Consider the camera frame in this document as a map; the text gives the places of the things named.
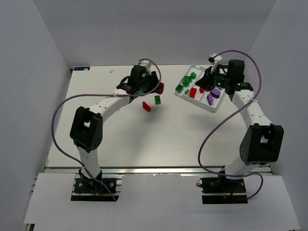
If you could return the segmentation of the purple round lego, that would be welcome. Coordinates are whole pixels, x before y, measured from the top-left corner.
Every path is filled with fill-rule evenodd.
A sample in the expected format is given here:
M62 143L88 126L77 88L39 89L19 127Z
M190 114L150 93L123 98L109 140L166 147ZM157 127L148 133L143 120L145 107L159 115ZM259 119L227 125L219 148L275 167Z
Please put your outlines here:
M221 95L221 91L219 89L217 89L217 88L214 88L214 89L211 90L210 95L213 98L218 99L220 97L220 95Z

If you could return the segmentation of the small red lego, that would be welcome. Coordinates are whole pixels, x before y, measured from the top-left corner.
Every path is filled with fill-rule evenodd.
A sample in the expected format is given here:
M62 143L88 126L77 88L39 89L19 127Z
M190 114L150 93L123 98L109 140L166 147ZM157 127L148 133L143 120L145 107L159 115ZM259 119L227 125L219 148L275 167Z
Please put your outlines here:
M197 89L196 88L191 88L190 89L190 94L189 94L189 97L191 97L191 98L195 98L195 96L196 96L196 93L197 93Z

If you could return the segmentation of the green long lego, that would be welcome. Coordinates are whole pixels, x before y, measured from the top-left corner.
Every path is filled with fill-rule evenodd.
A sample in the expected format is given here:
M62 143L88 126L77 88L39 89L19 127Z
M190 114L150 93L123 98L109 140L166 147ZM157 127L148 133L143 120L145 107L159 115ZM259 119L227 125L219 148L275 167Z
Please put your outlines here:
M182 84L184 87L188 87L191 82L192 82L191 76L184 76L182 80Z

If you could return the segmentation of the red round lego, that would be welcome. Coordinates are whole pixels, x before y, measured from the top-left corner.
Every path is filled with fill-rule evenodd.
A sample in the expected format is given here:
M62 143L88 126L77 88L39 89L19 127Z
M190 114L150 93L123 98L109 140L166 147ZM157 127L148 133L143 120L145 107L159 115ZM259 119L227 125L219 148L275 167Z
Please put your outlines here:
M156 93L160 95L163 93L163 91L164 91L164 83L160 82L159 86L156 89Z

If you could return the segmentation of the red rectangular lego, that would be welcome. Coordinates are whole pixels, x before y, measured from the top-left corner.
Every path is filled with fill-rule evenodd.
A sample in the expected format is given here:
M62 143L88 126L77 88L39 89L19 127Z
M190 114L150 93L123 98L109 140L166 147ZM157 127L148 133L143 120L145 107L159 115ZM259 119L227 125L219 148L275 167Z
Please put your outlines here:
M142 102L142 107L144 108L144 110L146 110L147 112L150 112L152 110L151 106L149 104L147 104L146 102Z

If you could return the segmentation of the green square lego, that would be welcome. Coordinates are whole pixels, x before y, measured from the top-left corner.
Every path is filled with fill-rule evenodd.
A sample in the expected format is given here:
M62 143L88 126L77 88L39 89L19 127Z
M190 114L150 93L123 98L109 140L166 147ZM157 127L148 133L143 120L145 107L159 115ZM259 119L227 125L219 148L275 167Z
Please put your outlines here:
M184 89L184 87L183 87L181 84L179 84L179 85L177 85L177 87L175 88L175 91L176 91L177 93L181 93L181 92L183 91L183 89Z

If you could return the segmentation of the purple small lego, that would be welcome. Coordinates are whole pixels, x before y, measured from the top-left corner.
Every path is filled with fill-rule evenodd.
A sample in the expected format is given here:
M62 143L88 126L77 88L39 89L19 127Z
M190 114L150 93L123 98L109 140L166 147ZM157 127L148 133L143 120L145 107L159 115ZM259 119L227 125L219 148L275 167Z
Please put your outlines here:
M213 98L213 96L211 94L208 94L206 99L207 99L207 102L208 102L209 105L213 104L214 98Z

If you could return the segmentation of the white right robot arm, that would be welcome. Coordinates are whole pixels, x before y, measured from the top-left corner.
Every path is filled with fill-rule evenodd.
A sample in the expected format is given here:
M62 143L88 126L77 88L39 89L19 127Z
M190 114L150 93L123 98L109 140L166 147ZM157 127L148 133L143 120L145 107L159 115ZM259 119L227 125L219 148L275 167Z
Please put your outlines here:
M244 68L244 61L230 60L226 73L221 73L215 65L206 69L196 82L206 91L215 87L224 89L246 125L239 156L218 172L218 175L232 180L243 178L258 166L276 162L284 135L282 126L273 124L260 108L253 87L244 81Z

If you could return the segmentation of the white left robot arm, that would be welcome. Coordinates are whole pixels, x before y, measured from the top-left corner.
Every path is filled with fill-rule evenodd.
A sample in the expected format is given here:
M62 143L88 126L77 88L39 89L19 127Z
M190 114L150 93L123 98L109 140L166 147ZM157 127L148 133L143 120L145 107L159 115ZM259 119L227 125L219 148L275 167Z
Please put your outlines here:
M81 106L76 110L70 138L84 165L79 175L89 185L95 186L102 180L97 149L103 140L103 123L116 111L129 105L137 94L163 93L164 84L159 82L156 72L150 71L150 67L148 60L140 61L133 66L130 75L121 80L112 96L88 108Z

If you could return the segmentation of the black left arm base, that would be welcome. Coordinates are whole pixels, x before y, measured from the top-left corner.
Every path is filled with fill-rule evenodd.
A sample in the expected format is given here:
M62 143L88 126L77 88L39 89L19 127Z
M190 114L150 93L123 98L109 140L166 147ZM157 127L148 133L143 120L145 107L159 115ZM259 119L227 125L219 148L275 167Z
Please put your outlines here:
M122 180L115 177L102 178L103 183L91 186L80 176L76 176L71 193L71 201L116 202L120 196Z

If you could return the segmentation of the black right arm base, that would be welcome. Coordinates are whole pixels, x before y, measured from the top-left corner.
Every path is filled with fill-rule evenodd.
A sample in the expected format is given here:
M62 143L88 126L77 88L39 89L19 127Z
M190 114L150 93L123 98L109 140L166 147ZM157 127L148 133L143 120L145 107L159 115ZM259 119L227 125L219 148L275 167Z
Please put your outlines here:
M196 186L201 189L204 205L247 204L243 179L231 180L225 176L200 178Z

